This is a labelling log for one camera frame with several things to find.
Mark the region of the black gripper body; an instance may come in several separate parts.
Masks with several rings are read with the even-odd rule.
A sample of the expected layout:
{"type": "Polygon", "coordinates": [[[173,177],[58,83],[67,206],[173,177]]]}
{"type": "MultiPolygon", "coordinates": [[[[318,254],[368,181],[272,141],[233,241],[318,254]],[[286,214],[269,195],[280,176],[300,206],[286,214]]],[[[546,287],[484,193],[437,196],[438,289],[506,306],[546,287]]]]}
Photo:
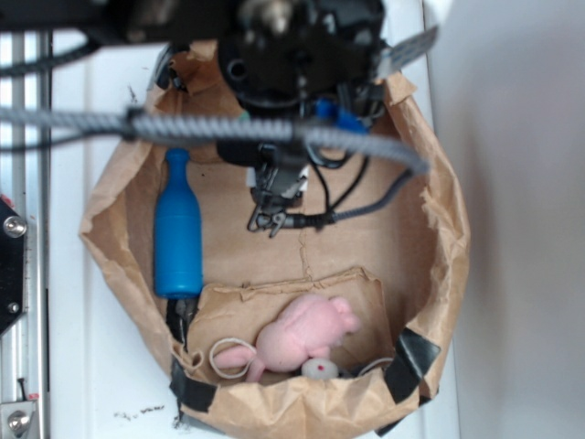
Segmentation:
{"type": "Polygon", "coordinates": [[[292,110],[373,82],[384,16],[380,1],[244,1],[218,65],[244,109],[292,110]]]}

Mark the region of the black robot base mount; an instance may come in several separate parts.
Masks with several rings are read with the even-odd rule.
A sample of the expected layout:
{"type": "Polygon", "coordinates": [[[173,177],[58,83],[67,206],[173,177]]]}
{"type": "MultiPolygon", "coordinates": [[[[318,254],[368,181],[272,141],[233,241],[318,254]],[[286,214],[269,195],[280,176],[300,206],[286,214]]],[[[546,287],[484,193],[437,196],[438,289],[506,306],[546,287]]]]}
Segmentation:
{"type": "Polygon", "coordinates": [[[1,336],[25,311],[27,222],[1,195],[1,336]]]}

